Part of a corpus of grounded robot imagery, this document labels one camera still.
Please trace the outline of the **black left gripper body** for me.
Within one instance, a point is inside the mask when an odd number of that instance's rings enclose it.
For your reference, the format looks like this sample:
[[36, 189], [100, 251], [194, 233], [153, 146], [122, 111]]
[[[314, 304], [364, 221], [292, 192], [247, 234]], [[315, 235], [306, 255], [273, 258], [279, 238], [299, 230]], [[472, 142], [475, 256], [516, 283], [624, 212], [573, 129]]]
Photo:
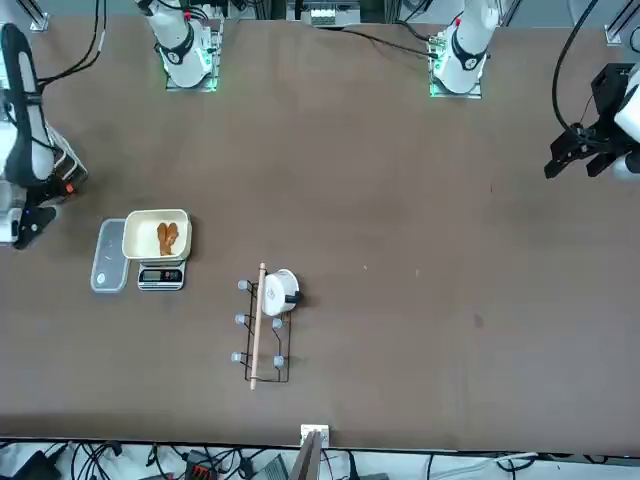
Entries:
[[609, 63], [591, 82], [598, 118], [587, 138], [612, 148], [639, 144], [639, 64]]

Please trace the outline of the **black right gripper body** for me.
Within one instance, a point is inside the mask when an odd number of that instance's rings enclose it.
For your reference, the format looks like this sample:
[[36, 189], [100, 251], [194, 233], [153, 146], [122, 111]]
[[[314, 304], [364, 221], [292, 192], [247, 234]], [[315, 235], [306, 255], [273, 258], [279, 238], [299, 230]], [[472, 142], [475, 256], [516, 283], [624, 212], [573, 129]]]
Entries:
[[35, 208], [60, 203], [68, 196], [67, 186], [67, 183], [45, 183], [30, 187], [27, 189], [25, 207]]

